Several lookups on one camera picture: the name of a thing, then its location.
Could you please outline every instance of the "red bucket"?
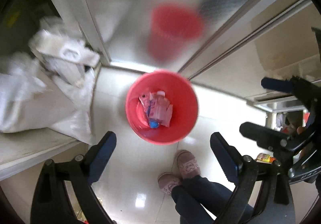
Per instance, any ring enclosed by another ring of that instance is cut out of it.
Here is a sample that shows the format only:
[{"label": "red bucket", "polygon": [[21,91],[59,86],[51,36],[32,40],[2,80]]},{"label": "red bucket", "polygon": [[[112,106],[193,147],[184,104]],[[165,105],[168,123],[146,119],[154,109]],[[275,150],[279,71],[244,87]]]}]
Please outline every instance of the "red bucket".
[{"label": "red bucket", "polygon": [[203,30],[204,21],[197,12],[172,3],[161,4],[151,15],[148,51],[158,61],[171,60]]},{"label": "red bucket", "polygon": [[[173,105],[170,127],[160,125],[151,129],[146,123],[138,99],[146,91],[164,91]],[[181,141],[194,127],[198,115],[197,98],[188,80],[165,70],[142,75],[131,86],[126,97],[126,116],[134,132],[147,142],[159,145]]]}]

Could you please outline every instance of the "red trash bin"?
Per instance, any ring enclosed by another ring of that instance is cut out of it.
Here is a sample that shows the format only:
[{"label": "red trash bin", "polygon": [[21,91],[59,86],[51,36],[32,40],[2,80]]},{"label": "red trash bin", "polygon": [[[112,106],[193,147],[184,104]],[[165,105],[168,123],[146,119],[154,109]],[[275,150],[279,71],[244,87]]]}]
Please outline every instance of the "red trash bin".
[{"label": "red trash bin", "polygon": [[[169,127],[160,125],[151,129],[146,122],[140,95],[164,91],[173,105]],[[198,116],[198,103],[194,90],[188,80],[181,75],[159,70],[146,73],[136,80],[126,96],[126,116],[131,128],[142,139],[153,144],[172,144],[181,141],[194,127]]]}]

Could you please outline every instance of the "white shelf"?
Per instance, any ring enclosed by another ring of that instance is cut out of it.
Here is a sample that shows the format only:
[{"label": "white shelf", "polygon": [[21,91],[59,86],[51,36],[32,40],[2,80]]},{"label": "white shelf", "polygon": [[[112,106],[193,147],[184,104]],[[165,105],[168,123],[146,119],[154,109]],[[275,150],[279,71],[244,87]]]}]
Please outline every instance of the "white shelf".
[{"label": "white shelf", "polygon": [[0,134],[0,181],[80,143],[51,129]]}]

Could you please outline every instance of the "foot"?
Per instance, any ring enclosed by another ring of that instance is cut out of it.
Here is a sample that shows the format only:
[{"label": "foot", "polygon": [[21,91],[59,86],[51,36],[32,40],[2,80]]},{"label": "foot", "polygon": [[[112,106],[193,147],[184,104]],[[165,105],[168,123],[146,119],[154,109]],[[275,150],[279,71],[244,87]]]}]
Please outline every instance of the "foot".
[{"label": "foot", "polygon": [[181,181],[171,173],[163,173],[158,178],[159,188],[168,195],[171,195],[174,187],[181,184],[182,184]]},{"label": "foot", "polygon": [[201,175],[201,170],[195,156],[187,150],[179,151],[177,155],[177,166],[183,179],[191,179],[197,175]]}]

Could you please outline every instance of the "screw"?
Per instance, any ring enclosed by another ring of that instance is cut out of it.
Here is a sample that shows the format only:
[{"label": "screw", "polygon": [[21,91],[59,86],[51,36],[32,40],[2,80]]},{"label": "screw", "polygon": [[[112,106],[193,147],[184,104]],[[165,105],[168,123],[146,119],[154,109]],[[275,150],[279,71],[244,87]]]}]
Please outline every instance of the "screw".
[{"label": "screw", "polygon": [[288,171],[288,176],[290,178],[293,178],[294,177],[294,174],[295,174],[295,170],[293,168],[290,168],[290,170]]},{"label": "screw", "polygon": [[288,144],[288,142],[287,142],[285,139],[282,139],[282,140],[280,141],[280,145],[281,145],[282,147],[285,147],[287,144]]},{"label": "screw", "polygon": [[244,156],[243,156],[243,160],[245,160],[246,162],[250,162],[250,161],[252,161],[253,159],[252,159],[251,156],[249,156],[249,155],[244,155]]},{"label": "screw", "polygon": [[52,159],[46,160],[45,165],[49,166],[52,163]]},{"label": "screw", "polygon": [[281,166],[281,162],[278,161],[278,160],[275,160],[273,163],[274,163],[276,166]]},{"label": "screw", "polygon": [[82,161],[83,160],[83,155],[79,154],[75,157],[75,161]]}]

